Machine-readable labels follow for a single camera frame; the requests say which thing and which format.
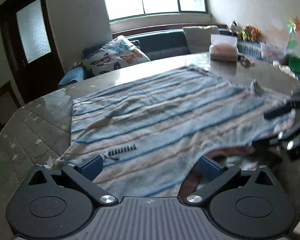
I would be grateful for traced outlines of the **blue striped knitted garment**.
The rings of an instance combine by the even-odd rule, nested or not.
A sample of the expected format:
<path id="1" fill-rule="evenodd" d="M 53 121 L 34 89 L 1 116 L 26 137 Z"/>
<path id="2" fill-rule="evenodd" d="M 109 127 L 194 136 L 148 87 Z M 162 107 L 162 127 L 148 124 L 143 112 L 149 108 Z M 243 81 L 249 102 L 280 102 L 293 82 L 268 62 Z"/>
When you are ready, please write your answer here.
<path id="1" fill-rule="evenodd" d="M 70 146 L 52 168 L 100 155 L 94 182 L 118 198 L 175 196 L 202 155 L 290 128 L 295 113 L 263 116 L 284 99 L 195 66 L 111 87 L 73 100 Z"/>

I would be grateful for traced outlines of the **green plastic bowl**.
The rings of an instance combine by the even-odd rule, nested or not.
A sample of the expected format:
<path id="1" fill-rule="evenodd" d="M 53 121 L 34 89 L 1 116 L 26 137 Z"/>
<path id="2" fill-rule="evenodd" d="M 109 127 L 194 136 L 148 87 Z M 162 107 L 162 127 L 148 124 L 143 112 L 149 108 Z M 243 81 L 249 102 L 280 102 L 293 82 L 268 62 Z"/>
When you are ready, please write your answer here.
<path id="1" fill-rule="evenodd" d="M 300 74 L 300 58 L 291 54 L 287 55 L 286 58 L 290 69 L 293 72 Z"/>

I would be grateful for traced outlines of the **pink crumpled cloth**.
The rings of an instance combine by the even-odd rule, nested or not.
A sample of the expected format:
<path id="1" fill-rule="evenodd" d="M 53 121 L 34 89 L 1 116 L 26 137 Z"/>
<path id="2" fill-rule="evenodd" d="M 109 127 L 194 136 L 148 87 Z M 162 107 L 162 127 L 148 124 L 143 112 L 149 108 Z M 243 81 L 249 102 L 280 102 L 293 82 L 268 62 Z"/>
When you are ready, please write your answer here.
<path id="1" fill-rule="evenodd" d="M 249 67 L 253 67 L 255 65 L 255 60 L 250 58 L 250 57 L 246 57 L 244 55 L 240 56 L 240 63 L 243 67 L 245 68 L 249 68 Z"/>

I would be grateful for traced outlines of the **colourful pinwheel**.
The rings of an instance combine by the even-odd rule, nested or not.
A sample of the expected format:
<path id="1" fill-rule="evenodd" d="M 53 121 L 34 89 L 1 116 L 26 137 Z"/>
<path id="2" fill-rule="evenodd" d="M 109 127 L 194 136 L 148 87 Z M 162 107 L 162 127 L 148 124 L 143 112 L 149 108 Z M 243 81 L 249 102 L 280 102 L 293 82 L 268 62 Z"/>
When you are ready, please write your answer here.
<path id="1" fill-rule="evenodd" d="M 298 46 L 295 36 L 296 34 L 300 35 L 300 18 L 298 18 L 298 16 L 290 17 L 287 23 L 287 28 L 289 36 L 286 45 L 286 51 L 295 49 Z"/>

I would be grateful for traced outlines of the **clear plastic tissue box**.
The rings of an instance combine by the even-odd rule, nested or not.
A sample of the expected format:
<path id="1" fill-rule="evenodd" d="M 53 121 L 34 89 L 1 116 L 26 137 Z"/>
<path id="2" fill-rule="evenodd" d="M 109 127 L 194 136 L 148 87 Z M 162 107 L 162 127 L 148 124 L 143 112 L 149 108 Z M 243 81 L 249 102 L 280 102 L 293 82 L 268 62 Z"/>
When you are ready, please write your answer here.
<path id="1" fill-rule="evenodd" d="M 210 59 L 213 61 L 237 62 L 237 41 L 238 39 L 235 36 L 211 34 Z"/>

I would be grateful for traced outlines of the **stuffed toys pile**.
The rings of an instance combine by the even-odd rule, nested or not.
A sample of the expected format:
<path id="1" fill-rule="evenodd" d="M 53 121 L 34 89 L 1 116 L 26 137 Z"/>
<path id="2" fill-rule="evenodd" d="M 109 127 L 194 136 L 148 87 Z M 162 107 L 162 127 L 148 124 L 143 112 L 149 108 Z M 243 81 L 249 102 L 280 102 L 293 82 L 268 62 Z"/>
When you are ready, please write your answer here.
<path id="1" fill-rule="evenodd" d="M 260 38 L 260 31 L 257 27 L 245 25 L 242 29 L 239 28 L 235 20 L 229 24 L 229 30 L 237 36 L 239 40 L 258 43 Z"/>

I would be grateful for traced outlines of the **blue cushion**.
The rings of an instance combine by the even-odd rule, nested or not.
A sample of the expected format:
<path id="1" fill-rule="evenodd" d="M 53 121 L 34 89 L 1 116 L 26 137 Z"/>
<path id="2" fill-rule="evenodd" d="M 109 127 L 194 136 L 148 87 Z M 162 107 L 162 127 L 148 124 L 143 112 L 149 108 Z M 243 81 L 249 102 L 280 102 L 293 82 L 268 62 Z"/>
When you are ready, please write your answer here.
<path id="1" fill-rule="evenodd" d="M 73 83 L 85 80 L 86 72 L 82 65 L 75 66 L 69 70 L 58 84 L 58 88 L 63 88 Z"/>

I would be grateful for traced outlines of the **beige cushion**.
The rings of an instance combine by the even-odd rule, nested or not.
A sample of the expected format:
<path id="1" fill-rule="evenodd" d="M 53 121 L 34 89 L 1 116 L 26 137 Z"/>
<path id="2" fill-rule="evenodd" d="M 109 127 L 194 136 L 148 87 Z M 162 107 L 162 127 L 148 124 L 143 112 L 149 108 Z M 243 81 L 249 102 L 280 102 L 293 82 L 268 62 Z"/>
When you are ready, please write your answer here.
<path id="1" fill-rule="evenodd" d="M 216 25 L 183 27 L 183 32 L 191 54 L 208 53 L 211 45 L 211 34 L 219 35 Z"/>

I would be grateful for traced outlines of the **dark wooden door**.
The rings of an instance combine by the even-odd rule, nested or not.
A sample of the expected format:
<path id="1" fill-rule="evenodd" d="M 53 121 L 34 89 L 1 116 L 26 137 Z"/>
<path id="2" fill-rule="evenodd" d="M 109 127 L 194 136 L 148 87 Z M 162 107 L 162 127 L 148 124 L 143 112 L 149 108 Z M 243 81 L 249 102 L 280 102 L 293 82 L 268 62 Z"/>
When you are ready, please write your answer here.
<path id="1" fill-rule="evenodd" d="M 0 30 L 13 78 L 25 103 L 58 88 L 64 76 L 45 0 L 6 0 Z"/>

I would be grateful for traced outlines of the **butterfly print pillow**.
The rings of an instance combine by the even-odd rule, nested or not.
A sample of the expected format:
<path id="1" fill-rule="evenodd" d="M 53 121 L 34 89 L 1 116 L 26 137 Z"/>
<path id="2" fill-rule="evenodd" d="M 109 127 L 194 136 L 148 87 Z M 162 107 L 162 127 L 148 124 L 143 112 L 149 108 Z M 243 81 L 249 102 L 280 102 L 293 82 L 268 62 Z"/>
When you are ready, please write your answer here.
<path id="1" fill-rule="evenodd" d="M 149 57 L 127 38 L 120 35 L 82 60 L 87 71 L 95 76 L 135 64 L 149 62 Z"/>

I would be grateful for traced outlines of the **dark green sofa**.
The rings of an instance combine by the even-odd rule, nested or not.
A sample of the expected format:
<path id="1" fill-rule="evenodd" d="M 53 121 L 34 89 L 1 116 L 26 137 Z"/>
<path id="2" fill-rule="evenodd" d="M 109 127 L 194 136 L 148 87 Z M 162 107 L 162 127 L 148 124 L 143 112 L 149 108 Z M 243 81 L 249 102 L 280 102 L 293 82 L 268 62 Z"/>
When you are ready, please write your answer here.
<path id="1" fill-rule="evenodd" d="M 228 29 L 219 28 L 219 34 L 233 36 Z M 129 35 L 126 38 L 130 42 L 138 41 L 138 48 L 145 53 L 151 61 L 191 54 L 183 29 L 171 29 L 161 31 L 151 31 L 148 33 Z M 83 50 L 83 57 L 98 50 L 101 45 L 94 45 Z"/>

